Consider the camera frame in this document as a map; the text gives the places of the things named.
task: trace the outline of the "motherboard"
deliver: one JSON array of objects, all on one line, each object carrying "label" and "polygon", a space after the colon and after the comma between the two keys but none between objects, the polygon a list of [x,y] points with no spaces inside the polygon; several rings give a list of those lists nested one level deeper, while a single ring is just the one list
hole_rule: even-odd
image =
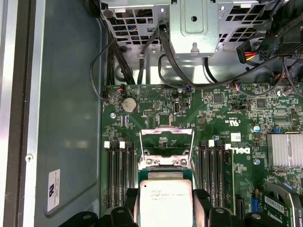
[{"label": "motherboard", "polygon": [[[243,84],[241,89],[256,95],[269,88],[259,83]],[[208,191],[213,206],[229,208],[239,218],[261,211],[280,222],[288,219],[288,209],[281,212],[280,202],[263,191],[265,183],[278,183],[303,193],[302,157],[295,150],[300,145],[296,143],[303,141],[303,100],[284,96],[279,89],[254,97],[228,85],[211,90],[165,85],[106,87],[105,95],[116,96],[102,104],[101,212],[123,205],[127,188],[138,187],[140,130],[174,126],[195,132],[194,187]],[[288,155],[277,152],[279,143],[289,145],[292,140]],[[167,155],[189,149],[190,144],[190,137],[169,133],[143,138],[143,147],[150,152],[157,149]]]}]

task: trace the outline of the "gray metal panel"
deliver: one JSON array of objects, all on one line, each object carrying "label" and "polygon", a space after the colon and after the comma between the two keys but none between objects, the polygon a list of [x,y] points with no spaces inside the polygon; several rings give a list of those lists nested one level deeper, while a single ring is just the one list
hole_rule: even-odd
[{"label": "gray metal panel", "polygon": [[0,225],[3,225],[7,160],[9,151],[9,120],[14,70],[17,0],[0,1]]},{"label": "gray metal panel", "polygon": [[[34,39],[23,226],[55,227],[83,210],[99,213],[100,103],[89,65],[101,34],[82,0],[39,0]],[[47,212],[57,169],[60,203]]]}]

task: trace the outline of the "red wire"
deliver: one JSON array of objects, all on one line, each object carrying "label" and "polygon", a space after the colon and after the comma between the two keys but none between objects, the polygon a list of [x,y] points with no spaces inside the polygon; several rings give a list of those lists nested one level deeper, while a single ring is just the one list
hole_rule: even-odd
[{"label": "red wire", "polygon": [[256,53],[245,53],[246,57],[248,57],[248,56],[250,57],[250,56],[253,56],[253,55],[256,55]]}]

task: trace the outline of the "metal bracket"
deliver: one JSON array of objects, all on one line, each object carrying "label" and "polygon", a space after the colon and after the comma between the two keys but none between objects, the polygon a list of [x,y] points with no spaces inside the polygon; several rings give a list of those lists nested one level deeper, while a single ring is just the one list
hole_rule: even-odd
[{"label": "metal bracket", "polygon": [[[191,135],[190,149],[185,149],[182,155],[173,155],[170,157],[163,157],[161,155],[150,155],[149,151],[143,148],[142,136],[145,135],[160,135],[163,132],[171,132],[171,134],[186,134]],[[141,158],[139,161],[139,170],[151,166],[177,166],[177,167],[191,167],[191,155],[193,150],[193,142],[195,131],[192,129],[179,129],[173,126],[157,127],[155,129],[140,130],[140,145],[141,145]]]}]

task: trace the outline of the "blue connector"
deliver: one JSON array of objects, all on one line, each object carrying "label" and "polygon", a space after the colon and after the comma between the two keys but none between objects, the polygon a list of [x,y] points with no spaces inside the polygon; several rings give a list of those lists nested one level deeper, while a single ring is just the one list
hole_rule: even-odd
[{"label": "blue connector", "polygon": [[251,197],[251,212],[259,212],[259,203],[255,197]]},{"label": "blue connector", "polygon": [[275,129],[274,129],[274,133],[276,133],[276,134],[281,133],[281,129],[280,129],[280,128],[275,128]]}]

